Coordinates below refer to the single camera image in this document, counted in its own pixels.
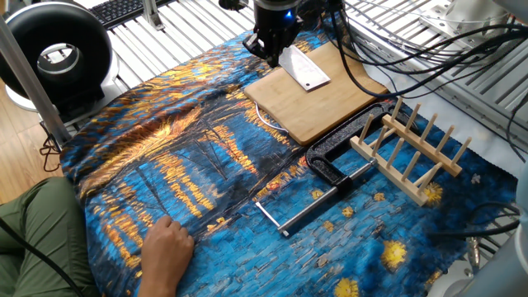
person's hand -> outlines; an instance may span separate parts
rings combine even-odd
[[[143,276],[138,296],[174,297],[194,246],[187,229],[168,216],[150,227],[141,248]]]

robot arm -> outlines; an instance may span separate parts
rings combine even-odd
[[[520,0],[494,0],[496,4],[513,13],[519,20],[528,24],[528,2]]]
[[[303,20],[297,16],[300,0],[255,0],[253,35],[243,41],[246,49],[271,67],[300,32]]]

